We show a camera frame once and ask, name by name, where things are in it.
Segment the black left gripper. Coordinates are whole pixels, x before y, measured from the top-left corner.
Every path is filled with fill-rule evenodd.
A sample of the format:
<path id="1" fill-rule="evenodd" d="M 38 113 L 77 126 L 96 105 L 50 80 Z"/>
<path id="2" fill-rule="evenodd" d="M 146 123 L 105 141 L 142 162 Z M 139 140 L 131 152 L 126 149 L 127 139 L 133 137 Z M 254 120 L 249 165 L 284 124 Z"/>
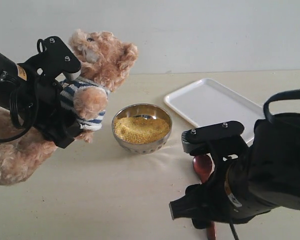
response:
<path id="1" fill-rule="evenodd" d="M 58 36 L 38 39 L 38 53 L 16 64 L 14 127 L 34 127 L 57 147 L 67 148 L 81 133 L 75 114 L 62 107 L 62 85 L 55 79 L 63 73 L 76 74 L 81 63 Z"/>

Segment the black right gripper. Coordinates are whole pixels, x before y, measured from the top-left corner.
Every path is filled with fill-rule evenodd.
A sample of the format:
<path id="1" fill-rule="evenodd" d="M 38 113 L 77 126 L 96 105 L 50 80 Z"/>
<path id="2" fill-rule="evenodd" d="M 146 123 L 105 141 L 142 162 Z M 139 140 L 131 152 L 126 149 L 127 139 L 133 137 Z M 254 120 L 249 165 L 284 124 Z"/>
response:
<path id="1" fill-rule="evenodd" d="M 300 119 L 283 124 L 258 120 L 250 147 L 242 138 L 244 130 L 231 120 L 182 132 L 184 153 L 238 159 L 223 171 L 222 186 L 213 188 L 216 200 L 205 184 L 197 183 L 171 201 L 173 220 L 190 219 L 194 228 L 207 229 L 213 222 L 248 222 L 279 207 L 300 211 Z"/>

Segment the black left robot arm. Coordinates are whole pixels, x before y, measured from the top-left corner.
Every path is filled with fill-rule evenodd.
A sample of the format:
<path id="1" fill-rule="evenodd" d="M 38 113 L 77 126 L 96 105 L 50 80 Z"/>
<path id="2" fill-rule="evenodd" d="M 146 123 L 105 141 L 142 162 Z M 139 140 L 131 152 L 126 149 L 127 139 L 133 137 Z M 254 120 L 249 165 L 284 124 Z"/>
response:
<path id="1" fill-rule="evenodd" d="M 15 63 L 0 53 L 0 107 L 9 110 L 8 119 L 20 133 L 0 138 L 7 143 L 36 128 L 45 139 L 65 149 L 83 130 L 75 114 L 62 108 L 60 74 L 76 74 L 81 63 L 58 37 L 37 41 L 38 53 Z"/>

